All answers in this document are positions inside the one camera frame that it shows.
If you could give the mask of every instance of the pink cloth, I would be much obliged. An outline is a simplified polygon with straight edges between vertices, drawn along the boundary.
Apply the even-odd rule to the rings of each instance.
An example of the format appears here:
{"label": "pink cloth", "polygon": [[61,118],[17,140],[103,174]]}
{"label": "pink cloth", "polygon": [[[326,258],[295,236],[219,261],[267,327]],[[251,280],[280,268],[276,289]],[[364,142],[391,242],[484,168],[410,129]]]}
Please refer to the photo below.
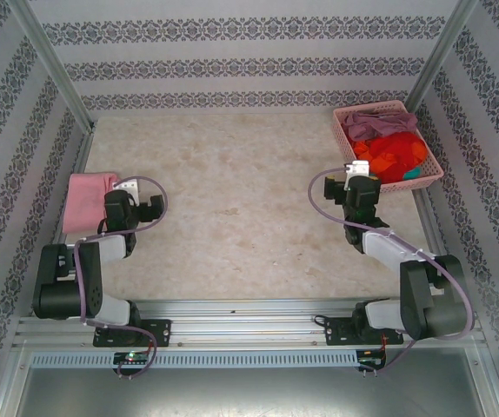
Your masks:
{"label": "pink cloth", "polygon": [[104,195],[112,191],[118,177],[111,172],[72,174],[66,197],[64,233],[96,230],[104,218]]}
{"label": "pink cloth", "polygon": [[343,127],[354,142],[375,137],[390,136],[398,132],[416,132],[417,118],[411,113],[381,113],[371,115],[357,111],[346,117]]}

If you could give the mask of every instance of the plastic basket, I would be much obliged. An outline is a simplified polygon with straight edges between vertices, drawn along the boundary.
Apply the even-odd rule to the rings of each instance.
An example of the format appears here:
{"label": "plastic basket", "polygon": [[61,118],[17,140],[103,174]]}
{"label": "plastic basket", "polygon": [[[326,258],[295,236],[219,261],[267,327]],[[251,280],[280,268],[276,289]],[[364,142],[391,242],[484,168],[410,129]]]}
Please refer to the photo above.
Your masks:
{"label": "plastic basket", "polygon": [[[336,109],[333,112],[333,124],[332,130],[335,135],[336,142],[338,143],[338,147],[343,154],[345,162],[351,162],[356,160],[356,154],[352,149],[352,145],[348,140],[348,137],[344,133],[343,126],[341,125],[342,121],[346,118],[347,115],[355,113],[357,111],[362,111],[365,113],[387,113],[389,111],[400,111],[402,113],[407,113],[406,108],[404,107],[403,102],[399,100],[392,100],[389,102],[380,102],[380,103],[371,103],[371,104],[362,104],[359,106],[351,106],[351,107],[343,107],[341,109]],[[416,135],[423,139],[422,134],[419,130],[416,130]],[[413,180],[406,180],[400,182],[392,182],[391,184],[383,184],[381,186],[381,192],[387,193],[390,191],[398,191],[401,189],[424,189],[431,185],[432,182],[441,178],[444,172],[441,169],[441,165],[433,156],[431,149],[425,145],[428,149],[428,155],[425,161],[420,165],[420,170],[422,173],[419,177]]]}

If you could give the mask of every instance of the patterned wallpaper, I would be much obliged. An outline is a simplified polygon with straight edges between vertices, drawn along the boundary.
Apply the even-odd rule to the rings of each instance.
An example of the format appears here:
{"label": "patterned wallpaper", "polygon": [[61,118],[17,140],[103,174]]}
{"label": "patterned wallpaper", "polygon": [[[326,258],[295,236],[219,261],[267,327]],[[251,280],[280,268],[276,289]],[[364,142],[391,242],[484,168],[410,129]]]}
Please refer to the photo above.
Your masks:
{"label": "patterned wallpaper", "polygon": [[83,134],[0,0],[0,368],[30,309],[41,247],[56,233]]}
{"label": "patterned wallpaper", "polygon": [[429,188],[499,372],[499,1],[480,2],[417,113],[445,171]]}
{"label": "patterned wallpaper", "polygon": [[403,99],[456,0],[30,4],[97,119]]}

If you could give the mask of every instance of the purple cable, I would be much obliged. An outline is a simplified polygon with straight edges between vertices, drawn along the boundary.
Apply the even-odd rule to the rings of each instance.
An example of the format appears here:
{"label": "purple cable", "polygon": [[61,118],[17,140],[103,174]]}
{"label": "purple cable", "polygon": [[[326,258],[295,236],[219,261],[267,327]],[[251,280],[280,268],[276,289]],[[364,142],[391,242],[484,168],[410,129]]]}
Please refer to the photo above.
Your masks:
{"label": "purple cable", "polygon": [[[455,279],[454,276],[452,276],[451,274],[449,274],[449,272],[445,268],[443,268],[437,262],[433,261],[429,256],[427,256],[426,254],[424,254],[420,249],[418,249],[415,246],[413,246],[413,245],[409,244],[408,242],[406,242],[400,236],[397,236],[397,235],[395,235],[394,233],[391,233],[391,232],[387,232],[386,230],[382,230],[382,229],[379,229],[379,228],[372,228],[370,226],[366,226],[366,225],[359,224],[359,223],[354,223],[354,222],[348,222],[348,221],[346,221],[344,219],[341,219],[341,218],[338,218],[338,217],[334,217],[333,215],[330,215],[329,213],[327,213],[324,210],[322,210],[317,205],[317,203],[313,200],[313,197],[311,195],[311,190],[313,189],[313,186],[315,185],[316,181],[319,178],[321,178],[322,176],[325,176],[327,174],[332,174],[334,172],[341,172],[341,171],[346,171],[346,168],[342,167],[342,168],[326,169],[326,170],[320,172],[319,174],[317,174],[316,176],[313,177],[313,179],[311,180],[311,182],[309,183],[309,186],[308,186],[308,199],[309,199],[309,202],[311,203],[311,205],[313,206],[313,208],[317,212],[319,212],[321,215],[327,217],[329,220],[332,220],[333,222],[341,223],[343,225],[351,226],[351,227],[354,227],[354,228],[361,228],[363,230],[375,231],[376,233],[379,233],[380,235],[386,236],[389,239],[392,239],[393,241],[400,243],[410,253],[417,254],[422,259],[424,259],[426,262],[428,262],[430,265],[432,265],[437,271],[439,271],[441,273],[441,275],[443,275],[447,280],[449,280],[450,284],[455,288],[456,292],[460,295],[460,298],[462,298],[462,302],[464,303],[464,307],[466,308],[466,325],[464,326],[464,329],[460,333],[458,333],[458,334],[452,334],[452,335],[449,335],[449,336],[441,336],[441,337],[438,337],[437,339],[444,340],[444,341],[453,341],[453,340],[456,340],[456,339],[460,339],[460,338],[464,337],[466,334],[468,334],[469,331],[470,331],[470,329],[472,328],[472,326],[474,324],[474,312],[473,312],[473,309],[472,309],[472,304],[471,304],[471,302],[470,302],[470,300],[468,298],[468,295],[462,289],[462,287],[460,286],[460,284],[458,283],[458,281]],[[401,351],[383,369],[387,369],[387,368],[393,366],[394,363],[400,361],[402,359],[402,357],[406,353],[408,353],[408,351],[412,348],[412,346],[414,346],[415,343],[416,343],[416,341],[411,341],[410,344],[403,351]]]}
{"label": "purple cable", "polygon": [[[79,241],[77,241],[76,244],[74,245],[74,262],[76,264],[76,278],[77,278],[77,286],[79,287],[79,301],[80,301],[79,321],[84,325],[90,325],[90,326],[95,326],[95,327],[104,327],[104,328],[115,328],[115,329],[121,329],[121,330],[129,330],[129,331],[145,334],[146,336],[148,336],[151,339],[151,342],[153,343],[153,347],[154,347],[153,348],[153,355],[151,355],[150,360],[138,372],[136,372],[133,375],[128,376],[128,379],[130,379],[130,380],[132,380],[132,379],[136,378],[137,376],[146,372],[151,367],[153,362],[155,361],[155,358],[156,358],[156,337],[151,332],[148,332],[147,330],[144,330],[142,328],[135,328],[133,326],[108,325],[108,324],[96,323],[95,321],[88,322],[87,317],[86,317],[87,307],[86,307],[86,300],[85,300],[85,286],[83,284],[83,273],[82,273],[82,268],[81,268],[81,263],[80,263],[80,258],[79,258],[79,247],[82,243],[94,241],[96,239],[100,239],[101,237],[105,237],[105,236],[116,236],[116,235],[125,235],[128,233],[143,232],[144,230],[147,230],[149,228],[156,226],[164,218],[164,215],[166,214],[167,210],[169,209],[169,197],[166,195],[166,191],[164,190],[163,186],[161,184],[159,184],[157,181],[155,181],[147,176],[139,176],[139,175],[124,178],[123,180],[117,182],[115,185],[120,185],[123,182],[132,181],[132,180],[145,180],[147,182],[151,182],[152,184],[156,185],[161,190],[161,193],[163,194],[164,207],[163,207],[163,212],[161,213],[159,218],[154,220],[153,222],[151,222],[147,226],[143,226],[141,228],[134,228],[134,229],[130,229],[130,230],[121,230],[119,232],[109,232],[109,233],[102,232],[99,235],[87,236],[87,237],[84,237],[83,239],[80,239]],[[120,376],[122,378],[123,375],[120,373],[120,367],[118,368],[117,372],[118,372],[118,376]]]}

